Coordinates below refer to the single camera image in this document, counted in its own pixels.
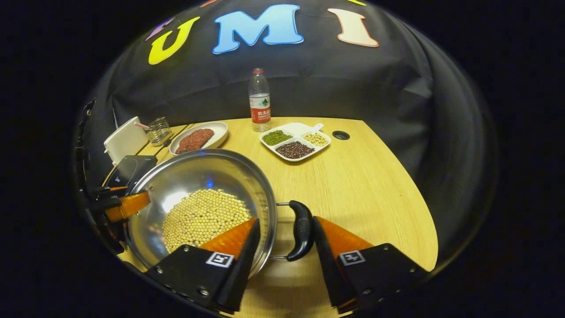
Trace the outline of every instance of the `blue letter m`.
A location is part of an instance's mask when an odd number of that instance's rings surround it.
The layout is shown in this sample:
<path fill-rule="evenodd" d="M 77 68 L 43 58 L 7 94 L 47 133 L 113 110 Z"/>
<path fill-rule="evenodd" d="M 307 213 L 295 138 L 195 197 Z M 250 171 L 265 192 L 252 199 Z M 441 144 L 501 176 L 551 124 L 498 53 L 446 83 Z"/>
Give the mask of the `blue letter m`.
<path fill-rule="evenodd" d="M 239 48 L 240 43 L 233 39 L 234 32 L 247 45 L 254 45 L 266 27 L 269 27 L 269 33 L 263 38 L 266 44 L 296 44 L 304 41 L 304 37 L 296 32 L 294 23 L 294 12 L 299 8 L 297 5 L 270 6 L 257 20 L 242 11 L 217 18 L 214 22 L 220 24 L 220 36 L 212 52 L 221 54 Z"/>

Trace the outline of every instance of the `pan handle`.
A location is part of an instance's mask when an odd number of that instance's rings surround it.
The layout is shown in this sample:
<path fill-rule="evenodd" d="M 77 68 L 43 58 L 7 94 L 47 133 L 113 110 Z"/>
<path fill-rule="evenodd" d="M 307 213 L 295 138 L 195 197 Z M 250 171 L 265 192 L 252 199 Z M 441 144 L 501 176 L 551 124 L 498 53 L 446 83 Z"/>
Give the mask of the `pan handle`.
<path fill-rule="evenodd" d="M 294 248 L 286 256 L 271 256 L 273 259 L 286 259 L 287 261 L 296 261 L 304 257 L 310 252 L 314 245 L 314 231 L 312 230 L 312 213 L 307 206 L 298 202 L 290 201 L 288 203 L 277 203 L 277 205 L 288 205 L 294 211 L 296 218 L 294 219 Z"/>

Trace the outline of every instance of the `plastic water bottle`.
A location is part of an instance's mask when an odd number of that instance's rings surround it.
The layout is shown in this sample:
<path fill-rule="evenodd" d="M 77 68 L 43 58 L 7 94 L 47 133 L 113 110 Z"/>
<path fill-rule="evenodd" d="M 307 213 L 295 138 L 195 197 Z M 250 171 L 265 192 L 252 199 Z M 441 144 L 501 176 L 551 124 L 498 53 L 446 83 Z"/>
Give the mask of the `plastic water bottle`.
<path fill-rule="evenodd" d="M 271 94 L 260 67 L 253 69 L 253 77 L 249 82 L 249 107 L 253 130 L 263 132 L 271 129 Z"/>

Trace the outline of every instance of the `wooden table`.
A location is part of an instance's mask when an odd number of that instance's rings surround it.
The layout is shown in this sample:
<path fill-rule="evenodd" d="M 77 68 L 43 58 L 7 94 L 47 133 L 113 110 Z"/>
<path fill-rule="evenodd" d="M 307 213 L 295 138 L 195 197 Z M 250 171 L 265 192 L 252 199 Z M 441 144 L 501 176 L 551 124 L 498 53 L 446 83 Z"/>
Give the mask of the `wooden table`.
<path fill-rule="evenodd" d="M 222 122 L 228 125 L 229 135 L 220 148 L 253 160 L 267 176 L 277 202 L 300 201 L 314 216 L 326 218 L 374 245 L 391 243 L 422 268 L 434 268 L 437 235 L 424 199 L 400 162 L 363 121 L 272 118 L 272 127 L 290 122 L 324 124 L 321 131 L 332 138 L 332 143 L 300 162 L 285 161 L 267 149 L 249 118 Z M 173 132 L 176 135 L 192 126 L 175 127 Z M 335 130 L 345 131 L 351 138 L 338 140 L 332 136 Z M 138 154 L 151 155 L 157 150 L 148 145 Z M 168 149 L 157 155 L 159 163 L 172 157 Z M 277 236 L 271 255 L 286 255 L 294 246 L 294 213 L 288 207 L 278 207 L 277 212 Z M 235 317 L 337 317 L 315 248 L 295 262 L 268 260 L 249 282 L 241 311 Z M 146 270 L 129 251 L 119 256 Z"/>

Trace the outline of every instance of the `yellow letter u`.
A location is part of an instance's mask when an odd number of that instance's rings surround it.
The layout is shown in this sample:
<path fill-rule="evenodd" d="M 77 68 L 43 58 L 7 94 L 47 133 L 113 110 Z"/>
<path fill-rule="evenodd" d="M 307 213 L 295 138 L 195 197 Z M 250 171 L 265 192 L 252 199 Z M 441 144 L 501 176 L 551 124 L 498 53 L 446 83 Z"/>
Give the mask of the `yellow letter u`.
<path fill-rule="evenodd" d="M 163 45 L 165 44 L 167 36 L 169 36 L 172 31 L 161 35 L 153 43 L 151 43 L 151 52 L 149 52 L 149 64 L 154 65 L 163 62 L 165 59 L 173 55 L 184 44 L 184 41 L 186 41 L 186 38 L 188 38 L 188 33 L 190 33 L 190 28 L 198 19 L 200 19 L 199 16 L 192 20 L 188 20 L 185 23 L 182 23 L 178 27 L 179 35 L 177 35 L 175 43 L 173 43 L 173 45 L 171 45 L 168 49 L 163 50 Z"/>

